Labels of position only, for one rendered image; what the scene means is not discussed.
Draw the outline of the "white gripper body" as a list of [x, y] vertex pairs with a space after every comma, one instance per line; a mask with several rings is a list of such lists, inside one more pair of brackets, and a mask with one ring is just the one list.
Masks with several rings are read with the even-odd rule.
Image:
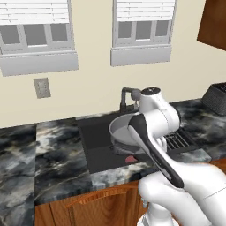
[[167, 152], [167, 140], [164, 137], [158, 138], [156, 142], [158, 143], [159, 153]]

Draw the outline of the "silver metal pot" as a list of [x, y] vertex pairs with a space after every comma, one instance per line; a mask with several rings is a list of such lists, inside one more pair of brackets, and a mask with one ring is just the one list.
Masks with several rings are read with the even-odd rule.
[[144, 154], [143, 149], [132, 139], [127, 129], [132, 116], [133, 113], [122, 115], [112, 120], [109, 124], [110, 140], [115, 154]]

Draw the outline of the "dark sink tap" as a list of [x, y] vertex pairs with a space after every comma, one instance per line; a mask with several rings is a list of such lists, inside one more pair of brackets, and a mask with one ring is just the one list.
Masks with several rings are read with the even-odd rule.
[[[133, 105], [126, 105], [126, 95], [129, 94], [134, 101]], [[138, 88], [123, 87], [121, 91], [121, 101], [119, 111], [121, 113], [129, 112], [139, 108], [138, 101], [141, 97], [141, 91]]]

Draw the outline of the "black kitchen sink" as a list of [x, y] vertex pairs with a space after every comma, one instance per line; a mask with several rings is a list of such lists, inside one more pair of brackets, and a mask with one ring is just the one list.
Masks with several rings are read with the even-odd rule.
[[[125, 162], [125, 158], [131, 154], [115, 154], [110, 140], [109, 124], [120, 116], [122, 115], [111, 113], [100, 117], [78, 120], [87, 166], [91, 174], [130, 165], [130, 163]], [[189, 140], [190, 145], [176, 150], [168, 150], [167, 147], [168, 156], [178, 162], [209, 162], [211, 160], [211, 157], [192, 140], [184, 129], [180, 128], [177, 132], [183, 133]], [[137, 161], [132, 164], [139, 162], [152, 163], [145, 152], [144, 154], [134, 155], [134, 157]]]

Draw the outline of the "dark drain rack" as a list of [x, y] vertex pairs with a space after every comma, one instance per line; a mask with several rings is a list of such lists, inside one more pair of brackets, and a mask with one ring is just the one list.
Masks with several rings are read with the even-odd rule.
[[173, 132], [165, 137], [168, 150], [176, 150], [190, 145], [189, 140], [181, 132]]

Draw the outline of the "brown base cupboard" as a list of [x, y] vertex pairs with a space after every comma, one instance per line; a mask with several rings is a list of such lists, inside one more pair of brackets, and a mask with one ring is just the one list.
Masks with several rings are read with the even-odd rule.
[[210, 162], [212, 165], [218, 167], [220, 170], [222, 170], [226, 174], [226, 158], [215, 160]]

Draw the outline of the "brown cupboard door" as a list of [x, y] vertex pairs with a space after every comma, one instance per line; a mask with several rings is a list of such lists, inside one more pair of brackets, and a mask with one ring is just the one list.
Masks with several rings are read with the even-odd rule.
[[64, 206], [82, 194], [50, 203], [56, 226], [137, 226], [138, 219], [145, 213], [138, 192], [138, 181], [125, 185], [136, 185], [125, 194], [109, 196], [85, 205]]

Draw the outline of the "narrow window with blind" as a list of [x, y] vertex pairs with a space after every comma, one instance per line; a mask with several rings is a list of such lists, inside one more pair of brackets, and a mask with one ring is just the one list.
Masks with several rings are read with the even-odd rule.
[[113, 0], [111, 66], [170, 60], [177, 0]]

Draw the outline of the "narrow brown cupboard front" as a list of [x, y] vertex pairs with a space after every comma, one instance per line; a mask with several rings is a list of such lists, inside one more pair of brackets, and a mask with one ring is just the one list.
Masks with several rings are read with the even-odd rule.
[[49, 204], [35, 207], [34, 226], [55, 226]]

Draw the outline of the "wide window with blind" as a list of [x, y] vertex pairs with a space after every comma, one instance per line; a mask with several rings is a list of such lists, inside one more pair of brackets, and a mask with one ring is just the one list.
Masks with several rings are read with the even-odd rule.
[[0, 70], [6, 76], [79, 68], [72, 0], [0, 0]]

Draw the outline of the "brown wall cupboard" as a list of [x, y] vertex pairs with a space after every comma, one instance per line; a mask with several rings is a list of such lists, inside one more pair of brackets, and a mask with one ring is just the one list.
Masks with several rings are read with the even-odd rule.
[[206, 0], [197, 41], [226, 51], [226, 0]]

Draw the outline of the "grey wall switch plate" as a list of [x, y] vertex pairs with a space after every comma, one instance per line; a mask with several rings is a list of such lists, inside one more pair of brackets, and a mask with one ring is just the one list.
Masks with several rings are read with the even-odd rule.
[[38, 99], [50, 97], [49, 81], [47, 78], [34, 79], [34, 87]]

